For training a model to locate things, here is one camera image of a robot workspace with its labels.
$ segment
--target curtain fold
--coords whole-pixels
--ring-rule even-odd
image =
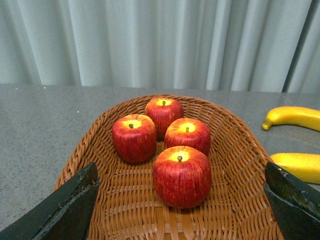
[[[319,42],[319,0],[0,1],[0,83],[319,93]]]

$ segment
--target gray countertop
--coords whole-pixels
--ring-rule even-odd
[[[227,108],[270,155],[320,154],[320,132],[291,125],[261,128],[275,107],[320,110],[316,94],[0,84],[0,231],[53,191],[69,156],[100,114],[132,98],[166,93]]]

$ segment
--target plastic apple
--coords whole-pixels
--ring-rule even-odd
[[[208,156],[210,140],[210,129],[204,122],[193,118],[180,118],[168,127],[164,148],[189,146]]]
[[[144,162],[156,152],[155,124],[146,115],[124,116],[112,126],[112,141],[122,160],[129,163]]]
[[[208,157],[189,146],[174,146],[157,157],[153,169],[153,187],[169,206],[178,209],[200,205],[212,185]]]
[[[154,122],[158,141],[163,141],[169,125],[184,117],[184,108],[175,99],[154,98],[145,106],[144,114]]]

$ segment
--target plastic banana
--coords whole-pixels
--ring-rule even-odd
[[[320,155],[309,153],[276,153],[275,164],[304,182],[320,184]]]
[[[267,131],[272,125],[285,124],[320,131],[320,111],[300,106],[276,107],[268,112],[262,128]]]

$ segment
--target wicker basket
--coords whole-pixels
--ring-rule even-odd
[[[153,164],[164,149],[141,164],[123,162],[116,154],[111,129],[119,118],[143,114],[152,98],[176,99],[184,115],[211,129],[209,159],[212,188],[198,207],[173,209],[155,193]],[[246,124],[214,103],[186,96],[147,95],[120,103],[104,112],[90,127],[66,163],[56,190],[94,161],[100,189],[94,207],[90,240],[106,239],[283,239],[264,194],[264,168],[270,157]]]

